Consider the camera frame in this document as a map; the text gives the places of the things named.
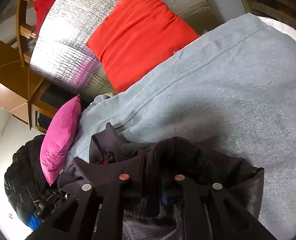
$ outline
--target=pink pillow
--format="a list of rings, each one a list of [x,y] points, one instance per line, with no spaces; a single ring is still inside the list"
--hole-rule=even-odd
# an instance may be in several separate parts
[[[40,164],[49,185],[56,180],[65,165],[75,138],[81,113],[79,95],[66,102],[55,114],[40,149]]]

